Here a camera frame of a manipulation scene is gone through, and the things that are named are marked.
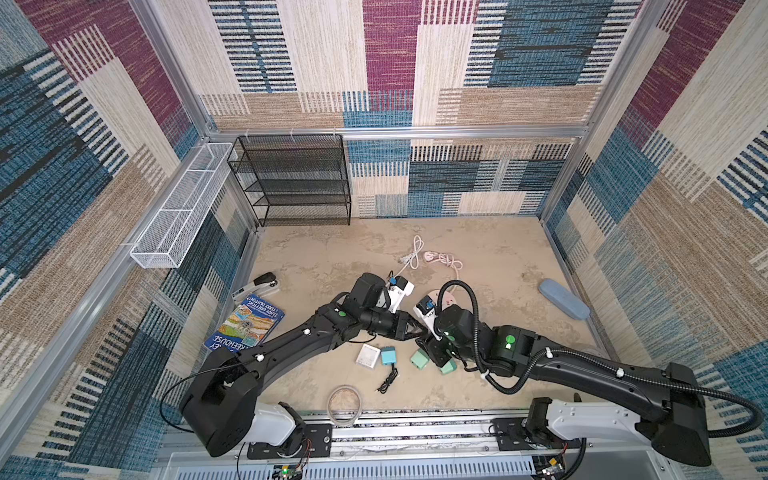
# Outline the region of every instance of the wires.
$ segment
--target wires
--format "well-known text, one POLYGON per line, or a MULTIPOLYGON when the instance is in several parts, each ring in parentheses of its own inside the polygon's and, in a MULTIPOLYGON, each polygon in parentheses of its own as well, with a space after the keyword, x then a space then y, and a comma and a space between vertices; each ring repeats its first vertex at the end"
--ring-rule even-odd
MULTIPOLYGON (((403 263, 402 268, 395 275, 392 275, 392 272, 390 272, 389 277, 392 278, 394 276, 400 275, 409 266, 411 267, 411 270, 418 269, 419 253, 422 251, 423 248, 424 248, 424 240, 422 240, 422 238, 419 235, 414 235, 413 250, 408 255, 405 255, 404 257, 400 257, 400 262, 403 263)), ((424 252, 424 261, 427 263, 439 262, 445 266, 450 266, 453 269, 453 271, 456 273, 457 280, 458 280, 458 271, 461 270, 464 266, 461 260, 457 260, 456 258, 454 258, 453 253, 440 253, 440 252, 433 252, 431 250, 427 250, 424 252)))
POLYGON ((310 463, 310 455, 312 455, 312 440, 307 438, 306 451, 304 452, 304 455, 301 456, 301 460, 299 460, 298 470, 303 472, 304 468, 310 463))
POLYGON ((413 251, 404 257, 400 257, 400 262, 404 263, 404 265, 395 276, 402 273, 407 266, 410 266, 411 270, 419 268, 419 252, 422 251, 422 248, 424 248, 424 240, 419 235, 414 235, 413 251))
POLYGON ((456 272, 457 280, 458 271, 461 270, 464 266, 464 263, 462 263, 461 260, 457 260, 453 257, 453 253, 432 252, 431 250, 424 252, 424 261, 427 263, 440 262, 445 266, 450 266, 453 271, 456 272))
POLYGON ((464 371, 465 371, 465 372, 477 372, 478 370, 480 370, 480 369, 479 369, 478 367, 476 367, 476 366, 473 366, 472 368, 469 368, 469 367, 467 366, 467 362, 466 362, 466 360, 464 360, 462 357, 460 357, 460 356, 456 355, 456 354, 455 354, 455 353, 453 353, 453 352, 450 352, 450 353, 451 353, 451 356, 452 356, 453 358, 457 359, 459 362, 461 362, 461 363, 462 363, 462 365, 464 366, 464 371))
POLYGON ((243 447, 245 446, 245 442, 240 446, 240 451, 237 453, 237 457, 235 457, 235 473, 237 473, 237 480, 243 480, 240 478, 240 456, 243 454, 243 447))
POLYGON ((378 333, 374 333, 373 336, 371 338, 367 339, 367 340, 357 340, 357 341, 355 341, 355 340, 347 340, 346 342, 347 343, 368 343, 371 340, 375 339, 377 336, 379 336, 379 334, 378 333))
MULTIPOLYGON (((462 282, 461 280, 450 280, 448 282, 445 282, 445 284, 440 288, 440 293, 438 295, 437 299, 437 305, 435 305, 435 312, 439 315, 440 311, 442 310, 442 298, 445 294, 445 291, 448 289, 451 285, 458 285, 464 290, 466 290, 467 294, 469 295, 469 299, 472 301, 472 354, 475 357, 475 364, 480 370, 480 373, 482 376, 485 377, 485 379, 494 386, 495 389, 497 389, 499 392, 504 393, 506 395, 514 395, 515 393, 519 392, 526 381, 528 381, 528 377, 531 376, 531 372, 533 371, 533 368, 536 367, 536 363, 544 356, 546 356, 548 353, 550 355, 567 355, 567 356, 573 356, 578 359, 582 359, 586 362, 589 362, 593 365, 599 366, 600 368, 607 370, 608 372, 614 372, 616 373, 617 370, 613 366, 609 366, 606 363, 603 363, 599 359, 588 355, 586 353, 578 352, 577 350, 571 350, 566 347, 559 347, 554 349, 541 349, 538 352, 536 352, 534 355, 530 357, 528 360, 528 364, 525 367, 525 370, 523 373, 518 377, 518 381, 511 387, 505 387, 498 382, 496 382, 496 379, 494 379, 488 372, 486 366, 488 363, 483 360, 482 357, 480 357, 479 353, 479 347, 478 347, 478 331, 480 330, 480 319, 478 315, 478 303, 477 303, 477 297, 475 296, 475 292, 472 291, 472 288, 467 285, 466 283, 462 282)), ((750 417, 745 420, 744 422, 741 422, 738 425, 734 425, 732 427, 728 427, 725 429, 718 429, 718 430, 708 430, 707 435, 711 439, 719 439, 723 437, 731 437, 735 435, 741 435, 743 433, 750 432, 760 425, 763 424, 763 411, 760 409, 758 405, 751 402, 750 400, 741 398, 739 396, 735 396, 733 393, 729 392, 721 392, 720 390, 713 390, 713 389, 706 389, 704 387, 699 386, 692 386, 688 385, 686 383, 682 382, 666 382, 661 380, 655 380, 655 379, 647 379, 641 376, 631 375, 629 373, 622 373, 622 378, 625 380, 631 380, 638 383, 646 383, 648 385, 654 385, 654 386, 661 386, 670 390, 675 390, 677 392, 685 392, 685 393, 695 393, 698 395, 708 396, 710 398, 714 399, 721 399, 721 400, 727 400, 728 402, 736 403, 737 405, 741 405, 742 407, 746 408, 750 411, 750 417)))
POLYGON ((566 451, 566 450, 568 450, 568 442, 566 442, 566 443, 565 443, 565 445, 563 445, 563 449, 562 449, 562 451, 560 452, 560 463, 562 463, 562 464, 563 464, 563 469, 564 469, 564 470, 566 470, 566 469, 567 469, 567 468, 565 467, 565 451, 566 451))
POLYGON ((201 371, 199 371, 197 373, 193 373, 192 375, 190 375, 188 377, 182 378, 178 382, 176 382, 173 385, 171 385, 168 388, 168 390, 165 391, 163 396, 160 398, 160 417, 163 419, 164 422, 166 422, 168 425, 174 427, 176 430, 181 430, 182 432, 194 433, 194 430, 189 430, 189 429, 185 429, 183 427, 180 427, 180 426, 176 425, 175 423, 173 423, 168 418, 166 418, 165 413, 163 413, 163 404, 165 403, 165 399, 168 397, 168 394, 171 393, 174 389, 176 389, 179 385, 183 384, 184 382, 186 382, 189 379, 193 379, 194 377, 196 377, 198 375, 203 375, 204 373, 211 373, 211 372, 220 372, 221 370, 233 369, 233 368, 236 368, 238 366, 248 365, 249 363, 253 363, 255 361, 256 361, 256 357, 253 357, 252 359, 250 359, 250 360, 248 360, 246 362, 242 362, 242 363, 236 362, 236 363, 233 363, 232 365, 220 366, 220 367, 217 367, 215 369, 201 370, 201 371))
MULTIPOLYGON (((567 470, 563 476, 560 477, 560 480, 568 480, 581 466, 581 461, 584 460, 584 454, 587 453, 587 439, 579 439, 581 442, 581 446, 578 448, 578 455, 576 456, 576 460, 574 460, 574 464, 571 465, 571 469, 567 470)), ((563 455, 563 468, 565 468, 565 456, 563 455)))
POLYGON ((392 385, 392 382, 395 381, 397 378, 397 369, 395 368, 395 364, 392 364, 392 372, 386 377, 386 380, 384 380, 384 383, 376 389, 379 393, 386 393, 387 389, 389 389, 389 386, 392 385))

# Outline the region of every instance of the book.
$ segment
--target book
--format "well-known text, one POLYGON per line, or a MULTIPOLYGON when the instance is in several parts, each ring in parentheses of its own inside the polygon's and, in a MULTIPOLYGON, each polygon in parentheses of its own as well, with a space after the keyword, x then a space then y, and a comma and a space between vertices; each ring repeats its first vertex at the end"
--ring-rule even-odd
POLYGON ((284 316, 281 309, 251 293, 206 340, 205 346, 210 351, 223 346, 236 353, 259 345, 284 316))

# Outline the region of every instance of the white power cord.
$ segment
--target white power cord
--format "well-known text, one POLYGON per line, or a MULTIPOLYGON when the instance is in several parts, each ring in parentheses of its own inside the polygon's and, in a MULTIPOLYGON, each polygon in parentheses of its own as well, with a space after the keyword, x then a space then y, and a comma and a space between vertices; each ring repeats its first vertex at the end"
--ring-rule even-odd
MULTIPOLYGON (((419 268, 419 253, 421 253, 422 249, 424 248, 424 240, 419 235, 415 235, 413 237, 413 250, 408 255, 405 255, 404 257, 400 257, 400 262, 403 263, 402 268, 398 273, 396 273, 394 276, 398 276, 399 274, 403 273, 406 270, 406 267, 410 266, 411 270, 416 270, 419 268)), ((433 252, 431 250, 427 250, 424 252, 424 261, 427 263, 434 263, 434 262, 440 262, 445 266, 450 266, 453 271, 456 273, 456 279, 458 280, 458 271, 461 270, 464 266, 461 260, 457 260, 453 253, 440 253, 440 252, 433 252)), ((453 290, 456 288, 456 285, 452 286, 449 290, 451 293, 453 293, 453 290)))
POLYGON ((413 251, 404 257, 400 257, 400 263, 403 263, 402 268, 395 276, 402 273, 407 266, 411 267, 411 270, 419 268, 419 252, 424 248, 424 240, 419 235, 413 237, 413 251))

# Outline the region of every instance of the white wire basket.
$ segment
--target white wire basket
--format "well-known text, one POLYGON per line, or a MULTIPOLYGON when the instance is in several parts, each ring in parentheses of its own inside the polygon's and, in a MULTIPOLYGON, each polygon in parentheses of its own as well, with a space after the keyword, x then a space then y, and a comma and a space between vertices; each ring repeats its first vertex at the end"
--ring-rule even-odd
POLYGON ((232 144, 205 144, 131 248, 141 268, 178 268, 230 173, 232 144))

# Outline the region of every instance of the green block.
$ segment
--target green block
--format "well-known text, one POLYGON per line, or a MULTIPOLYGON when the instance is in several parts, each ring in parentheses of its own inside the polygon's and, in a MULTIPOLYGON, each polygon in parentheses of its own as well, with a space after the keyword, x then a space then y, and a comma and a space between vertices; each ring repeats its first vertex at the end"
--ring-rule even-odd
POLYGON ((442 368, 440 369, 440 373, 443 375, 448 375, 450 372, 453 372, 456 370, 456 362, 453 361, 453 359, 450 359, 448 363, 446 363, 442 368))
POLYGON ((416 368, 421 370, 423 369, 427 363, 429 363, 429 356, 427 356, 427 352, 425 352, 422 349, 416 350, 416 353, 413 354, 411 357, 411 363, 416 365, 416 368))

